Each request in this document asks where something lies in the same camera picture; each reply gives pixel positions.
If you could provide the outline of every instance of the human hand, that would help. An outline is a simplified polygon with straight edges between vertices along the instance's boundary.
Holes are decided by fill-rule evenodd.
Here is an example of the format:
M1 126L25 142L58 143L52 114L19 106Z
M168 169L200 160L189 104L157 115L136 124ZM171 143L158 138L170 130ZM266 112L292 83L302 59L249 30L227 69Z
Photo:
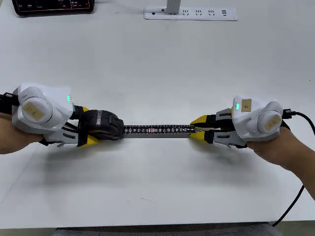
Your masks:
M21 150L28 144L39 142L42 139L42 135L25 133L15 128L11 116L0 113L0 154Z
M304 156L314 152L301 143L289 129L285 127L280 129L280 136L274 140L248 142L247 145L266 161L293 171Z

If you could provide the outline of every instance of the black cable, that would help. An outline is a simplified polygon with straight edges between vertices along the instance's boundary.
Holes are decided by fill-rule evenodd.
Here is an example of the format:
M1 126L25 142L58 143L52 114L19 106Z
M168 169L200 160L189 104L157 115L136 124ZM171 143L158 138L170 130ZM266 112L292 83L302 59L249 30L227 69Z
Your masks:
M300 113L300 112L292 112L290 109L286 109L286 117L284 117L284 118L292 118L292 116L301 116L304 119L306 119L307 122L310 124L310 126L313 130L313 133L315 135L315 126L314 126L313 122L311 121L311 119L307 115ZM296 195L295 199L290 204L290 206L287 208L287 210L282 214L282 216L275 223L272 224L273 227L278 225L285 218L285 216L289 213L289 211L292 209L292 207L296 204L297 200L299 200L300 196L302 195L304 188L305 188L305 186L302 185L302 187L300 188L300 191L298 192L298 194Z
M285 218L285 216L289 213L289 211L292 209L292 207L296 204L297 200L299 200L304 188L305 188L304 185L302 185L299 193L296 195L295 199L290 204L290 206L287 208L287 210L282 214L282 216L279 218L279 220L277 220L275 223L272 224L273 227L275 227L277 224L279 224Z

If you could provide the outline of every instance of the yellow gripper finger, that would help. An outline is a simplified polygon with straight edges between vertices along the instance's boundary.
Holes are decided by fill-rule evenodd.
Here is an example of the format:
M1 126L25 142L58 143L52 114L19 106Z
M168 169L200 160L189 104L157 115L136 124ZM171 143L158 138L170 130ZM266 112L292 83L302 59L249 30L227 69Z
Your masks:
M207 121L207 116L208 115L203 115L197 119L195 119L194 121L192 121L190 124L198 124L198 123L206 123Z

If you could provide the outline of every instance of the black device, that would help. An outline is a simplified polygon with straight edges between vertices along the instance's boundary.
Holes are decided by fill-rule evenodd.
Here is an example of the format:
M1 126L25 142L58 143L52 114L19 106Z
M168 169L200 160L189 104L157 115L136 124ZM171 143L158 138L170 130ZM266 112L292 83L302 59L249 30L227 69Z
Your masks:
M20 16L92 12L95 0L12 0Z

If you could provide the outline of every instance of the white stand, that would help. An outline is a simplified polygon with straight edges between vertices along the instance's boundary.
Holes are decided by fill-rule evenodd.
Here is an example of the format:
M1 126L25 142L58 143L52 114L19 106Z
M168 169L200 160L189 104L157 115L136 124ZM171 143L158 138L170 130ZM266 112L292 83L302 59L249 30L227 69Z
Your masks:
M177 15L181 6L181 0L167 0L166 13Z
M237 21L234 8L180 7L181 0L167 0L165 6L148 6L144 9L147 20L198 20Z

